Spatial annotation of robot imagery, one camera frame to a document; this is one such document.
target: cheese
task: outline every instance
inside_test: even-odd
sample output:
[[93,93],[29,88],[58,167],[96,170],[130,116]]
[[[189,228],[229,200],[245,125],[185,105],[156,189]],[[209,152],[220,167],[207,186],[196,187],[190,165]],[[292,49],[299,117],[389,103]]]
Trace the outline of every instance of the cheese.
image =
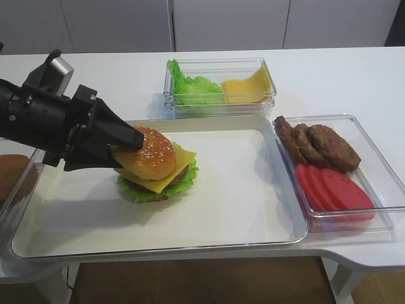
[[124,176],[126,179],[130,180],[131,182],[134,182],[138,185],[141,185],[145,188],[148,188],[149,190],[160,193],[162,190],[170,184],[170,182],[181,172],[183,169],[196,157],[197,153],[190,152],[187,150],[184,150],[178,146],[175,146],[175,152],[176,152],[176,168],[173,171],[172,174],[169,176],[165,177],[164,179],[160,180],[142,180],[136,175],[132,174],[129,171],[126,171],[125,169],[114,169],[117,171],[119,174]]
[[232,79],[222,82],[226,94],[225,103],[259,103],[268,98],[270,76],[264,65],[248,79]]

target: tomato slice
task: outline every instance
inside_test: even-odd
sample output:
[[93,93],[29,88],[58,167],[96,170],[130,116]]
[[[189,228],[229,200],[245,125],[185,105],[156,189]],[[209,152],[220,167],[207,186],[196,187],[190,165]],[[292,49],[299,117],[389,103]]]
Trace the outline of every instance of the tomato slice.
[[306,171],[307,168],[303,164],[298,164],[296,167],[296,175],[299,181],[302,190],[304,191],[309,203],[311,204],[312,208],[316,211],[325,211],[323,204],[319,200],[319,198],[314,194],[311,186],[308,184],[306,180]]
[[321,179],[336,205],[341,205],[345,209],[374,208],[367,194],[346,175],[331,169],[323,169]]
[[314,195],[318,198],[326,211],[342,209],[340,205],[336,205],[329,197],[321,180],[321,170],[312,165],[308,166],[306,168],[306,178]]

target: top bun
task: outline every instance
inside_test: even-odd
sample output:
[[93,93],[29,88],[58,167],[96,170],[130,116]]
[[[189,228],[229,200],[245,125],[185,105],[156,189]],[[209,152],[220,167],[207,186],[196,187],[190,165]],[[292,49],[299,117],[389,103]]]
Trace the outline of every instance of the top bun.
[[176,153],[173,144],[157,130],[134,126],[144,134],[141,150],[111,146],[115,160],[123,168],[140,179],[159,180],[169,176],[176,167]]

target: robotic arm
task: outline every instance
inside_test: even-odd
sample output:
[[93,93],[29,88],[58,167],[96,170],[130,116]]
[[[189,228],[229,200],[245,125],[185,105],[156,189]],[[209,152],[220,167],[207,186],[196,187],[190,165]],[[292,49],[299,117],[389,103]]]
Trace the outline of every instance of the robotic arm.
[[63,95],[73,68],[53,51],[21,87],[0,79],[0,137],[46,152],[43,163],[65,171],[121,168],[110,144],[141,149],[142,133],[115,115],[97,91],[80,85],[70,99]]

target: white cabinet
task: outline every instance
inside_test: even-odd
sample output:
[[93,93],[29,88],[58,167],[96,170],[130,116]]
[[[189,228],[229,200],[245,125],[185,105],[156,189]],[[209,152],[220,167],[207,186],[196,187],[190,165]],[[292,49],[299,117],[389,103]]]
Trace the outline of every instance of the white cabinet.
[[61,0],[76,53],[174,49],[167,0]]
[[285,49],[383,46],[400,0],[291,0]]
[[1,54],[73,52],[58,0],[0,0]]
[[289,0],[174,0],[177,51],[281,49]]

